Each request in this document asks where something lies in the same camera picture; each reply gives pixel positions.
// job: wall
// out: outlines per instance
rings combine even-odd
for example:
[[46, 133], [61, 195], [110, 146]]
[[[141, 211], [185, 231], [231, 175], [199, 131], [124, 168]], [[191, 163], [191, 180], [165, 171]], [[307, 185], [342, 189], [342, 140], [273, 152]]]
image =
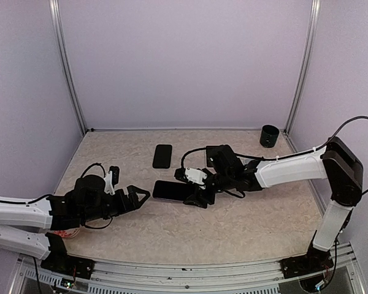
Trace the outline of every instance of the wall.
[[[309, 74], [292, 138], [299, 149], [323, 143], [346, 119], [368, 115], [368, 1], [323, 1]], [[339, 137], [364, 164], [368, 187], [368, 121], [353, 122]], [[324, 200], [330, 190], [317, 182]], [[368, 194], [343, 239], [351, 240], [368, 284]]]
[[[52, 193], [79, 141], [48, 1], [0, 0], [0, 195]], [[0, 250], [0, 294], [16, 260]]]
[[311, 4], [61, 1], [88, 127], [283, 127]]

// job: black cylinder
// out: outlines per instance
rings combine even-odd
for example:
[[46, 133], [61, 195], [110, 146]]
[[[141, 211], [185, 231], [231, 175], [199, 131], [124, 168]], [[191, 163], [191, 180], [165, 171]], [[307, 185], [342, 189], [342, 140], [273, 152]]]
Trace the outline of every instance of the black cylinder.
[[260, 144], [265, 148], [273, 148], [277, 142], [280, 130], [269, 124], [262, 127], [262, 134], [260, 135]]

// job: metal frame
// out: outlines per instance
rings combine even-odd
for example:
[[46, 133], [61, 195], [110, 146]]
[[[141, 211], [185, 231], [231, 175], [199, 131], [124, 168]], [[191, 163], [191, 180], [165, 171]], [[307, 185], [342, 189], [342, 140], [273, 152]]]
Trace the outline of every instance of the metal frame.
[[302, 91], [304, 89], [305, 79], [307, 77], [307, 72], [308, 72], [308, 68], [310, 64], [310, 58], [311, 58], [312, 48], [313, 48], [313, 41], [315, 40], [315, 33], [316, 33], [316, 27], [318, 25], [319, 11], [320, 11], [320, 0], [312, 0], [312, 9], [311, 9], [311, 16], [310, 16], [310, 21], [309, 21], [309, 26], [308, 26], [307, 41], [305, 43], [304, 57], [301, 63], [299, 81], [296, 85], [293, 104], [290, 109], [288, 121], [286, 122], [286, 126], [285, 126], [285, 132], [288, 135], [293, 127], [294, 120], [296, 119], [297, 111], [298, 111], [299, 104], [301, 101]]
[[[355, 294], [365, 294], [360, 269], [350, 244], [338, 246], [338, 268], [347, 267]], [[305, 279], [315, 274], [302, 276]], [[10, 294], [19, 294], [25, 278], [36, 279], [33, 260], [21, 256]], [[39, 269], [41, 283], [59, 284], [69, 276]], [[77, 279], [72, 293], [157, 294], [157, 293], [279, 293], [283, 279], [279, 259], [222, 265], [149, 265], [96, 260], [90, 280]]]
[[60, 19], [60, 9], [58, 0], [49, 0], [50, 13], [52, 15], [53, 28], [56, 34], [57, 45], [63, 66], [64, 76], [68, 87], [69, 97], [72, 108], [74, 109], [76, 120], [80, 129], [80, 133], [84, 136], [87, 133], [85, 118], [83, 117], [82, 109], [80, 108], [79, 100], [75, 91], [74, 80], [72, 78], [69, 61], [67, 57], [66, 44], [64, 41], [63, 27]]

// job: speckled tabletop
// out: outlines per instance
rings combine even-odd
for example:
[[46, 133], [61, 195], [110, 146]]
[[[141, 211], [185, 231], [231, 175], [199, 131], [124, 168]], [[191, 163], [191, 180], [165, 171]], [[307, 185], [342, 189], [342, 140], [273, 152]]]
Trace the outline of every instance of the speckled tabletop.
[[[152, 192], [156, 180], [175, 181], [182, 155], [206, 145], [229, 144], [241, 154], [276, 156], [291, 153], [280, 136], [272, 149], [259, 143], [258, 131], [169, 130], [88, 132], [56, 191], [71, 190], [82, 171], [93, 162], [120, 167], [125, 188], [135, 185]], [[151, 167], [155, 146], [173, 145], [171, 168]], [[186, 166], [205, 167], [205, 152], [188, 156]], [[99, 174], [98, 168], [90, 172]], [[116, 217], [104, 230], [81, 228], [66, 239], [69, 253], [91, 258], [153, 264], [216, 264], [249, 262], [306, 252], [321, 221], [305, 181], [281, 184], [244, 199], [218, 194], [207, 209], [150, 198], [134, 212]], [[100, 226], [104, 220], [90, 222]]]

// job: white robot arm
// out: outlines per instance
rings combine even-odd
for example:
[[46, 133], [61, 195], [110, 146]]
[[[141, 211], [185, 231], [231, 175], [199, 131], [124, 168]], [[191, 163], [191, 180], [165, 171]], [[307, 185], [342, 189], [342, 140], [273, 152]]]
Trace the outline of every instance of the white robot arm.
[[[127, 195], [123, 189], [114, 191], [118, 184], [118, 167], [110, 167], [105, 178], [84, 176], [85, 172], [65, 196], [45, 195], [34, 200], [0, 197], [0, 248], [41, 259], [41, 267], [58, 273], [72, 276], [76, 268], [75, 276], [89, 279], [94, 261], [67, 255], [60, 236], [30, 233], [12, 227], [43, 230], [77, 228], [88, 221], [112, 220], [115, 216], [137, 210], [150, 197], [148, 191], [135, 186], [127, 187]], [[139, 200], [138, 194], [144, 197]]]
[[238, 158], [240, 156], [229, 145], [221, 145], [213, 148], [208, 157], [216, 173], [183, 166], [177, 169], [177, 180], [199, 185], [184, 204], [206, 208], [214, 204], [216, 193], [231, 189], [244, 196], [244, 192], [282, 183], [327, 178], [332, 190], [331, 201], [307, 253], [283, 259], [281, 264], [286, 278], [322, 271], [325, 266], [332, 268], [330, 248], [362, 197], [362, 163], [338, 137], [322, 147], [289, 156], [274, 159], [248, 156], [254, 160], [246, 165]]

